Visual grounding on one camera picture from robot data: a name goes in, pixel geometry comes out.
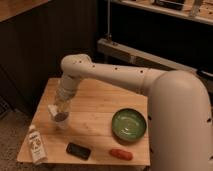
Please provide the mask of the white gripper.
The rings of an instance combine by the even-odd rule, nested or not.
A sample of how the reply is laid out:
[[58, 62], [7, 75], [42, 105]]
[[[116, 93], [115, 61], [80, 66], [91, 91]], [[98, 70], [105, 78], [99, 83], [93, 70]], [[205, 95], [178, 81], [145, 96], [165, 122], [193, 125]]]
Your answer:
[[57, 106], [58, 113], [68, 113], [70, 111], [70, 101], [75, 96], [80, 79], [63, 75], [59, 80], [56, 89], [54, 104]]

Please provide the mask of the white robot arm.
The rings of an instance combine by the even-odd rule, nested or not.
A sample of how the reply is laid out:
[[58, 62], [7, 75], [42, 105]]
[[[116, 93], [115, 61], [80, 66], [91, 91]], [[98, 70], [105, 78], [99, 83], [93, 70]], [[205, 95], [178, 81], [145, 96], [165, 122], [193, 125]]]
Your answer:
[[151, 171], [213, 171], [213, 113], [208, 91], [183, 70], [94, 63], [86, 54], [61, 60], [57, 98], [76, 94], [80, 81], [92, 78], [148, 98]]

